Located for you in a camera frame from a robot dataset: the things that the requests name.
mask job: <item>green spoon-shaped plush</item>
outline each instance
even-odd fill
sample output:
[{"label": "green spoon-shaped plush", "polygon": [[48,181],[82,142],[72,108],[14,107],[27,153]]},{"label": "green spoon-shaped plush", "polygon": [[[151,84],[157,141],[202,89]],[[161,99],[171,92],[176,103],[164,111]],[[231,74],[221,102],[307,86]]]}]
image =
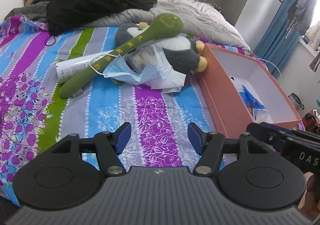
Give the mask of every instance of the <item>green spoon-shaped plush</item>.
[{"label": "green spoon-shaped plush", "polygon": [[[155,17],[151,26],[141,35],[129,40],[125,44],[117,47],[110,52],[112,55],[125,55],[136,49],[138,46],[152,39],[174,37],[182,32],[183,23],[177,16],[170,13],[163,13]],[[106,55],[97,60],[93,67],[100,73],[110,64],[114,57]],[[79,91],[84,85],[89,83],[97,73],[91,68],[87,67],[71,79],[69,79],[60,90],[60,98],[67,99]]]}]

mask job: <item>blue curtain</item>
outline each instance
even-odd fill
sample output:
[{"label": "blue curtain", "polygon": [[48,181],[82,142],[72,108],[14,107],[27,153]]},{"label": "blue curtain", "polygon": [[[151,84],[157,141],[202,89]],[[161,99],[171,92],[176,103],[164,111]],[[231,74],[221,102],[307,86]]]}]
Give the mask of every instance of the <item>blue curtain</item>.
[{"label": "blue curtain", "polygon": [[[294,2],[295,0],[283,0],[267,32],[254,50],[259,58],[274,63],[280,71],[287,63],[300,38],[297,28],[287,39],[285,38],[290,24],[288,10]],[[273,76],[278,76],[279,73],[272,64],[266,63],[266,65]]]}]

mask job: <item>white cable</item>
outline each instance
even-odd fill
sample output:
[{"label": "white cable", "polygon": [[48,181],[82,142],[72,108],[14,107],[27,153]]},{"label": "white cable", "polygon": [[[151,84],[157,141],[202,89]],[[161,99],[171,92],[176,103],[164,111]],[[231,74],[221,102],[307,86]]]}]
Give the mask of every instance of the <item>white cable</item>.
[{"label": "white cable", "polygon": [[92,63],[92,62],[96,62],[97,60],[105,57],[106,55],[109,55],[109,56],[112,56],[112,57],[117,57],[117,55],[111,55],[111,54],[110,54],[111,52],[112,52],[112,51],[110,51],[109,53],[107,53],[107,54],[105,54],[105,55],[100,55],[100,56],[96,57],[95,59],[92,59],[92,60],[89,62],[89,66],[91,67],[91,69],[94,70],[97,74],[103,75],[103,73],[100,73],[100,72],[98,72],[96,69],[94,69],[94,67],[91,65],[91,63]]},{"label": "white cable", "polygon": [[271,64],[278,70],[278,72],[279,72],[279,74],[280,74],[280,78],[281,78],[281,72],[280,72],[279,68],[278,68],[274,63],[272,63],[272,62],[270,62],[270,61],[268,61],[268,60],[265,60],[265,59],[261,59],[261,58],[259,58],[259,59],[262,60],[262,61],[271,63]]}]

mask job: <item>open cardboard box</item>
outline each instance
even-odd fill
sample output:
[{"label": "open cardboard box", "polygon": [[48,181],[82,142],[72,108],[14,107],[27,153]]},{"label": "open cardboard box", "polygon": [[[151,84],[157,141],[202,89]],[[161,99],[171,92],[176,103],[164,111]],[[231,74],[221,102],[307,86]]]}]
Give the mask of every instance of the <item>open cardboard box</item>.
[{"label": "open cardboard box", "polygon": [[269,114],[266,122],[290,129],[301,121],[279,84],[256,59],[209,44],[201,55],[208,60],[208,67],[197,79],[217,132],[239,138],[253,122],[230,77],[244,82],[265,106]]}]

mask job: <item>window sill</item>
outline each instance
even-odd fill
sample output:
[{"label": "window sill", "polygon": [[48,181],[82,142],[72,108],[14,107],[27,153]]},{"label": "window sill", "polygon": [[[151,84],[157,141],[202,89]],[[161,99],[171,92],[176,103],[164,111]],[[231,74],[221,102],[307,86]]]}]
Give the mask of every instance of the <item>window sill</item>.
[{"label": "window sill", "polygon": [[308,51],[314,56],[316,57],[318,52],[313,50],[312,47],[308,44],[306,44],[303,40],[302,40],[302,37],[299,39],[299,42],[306,48],[308,49]]}]

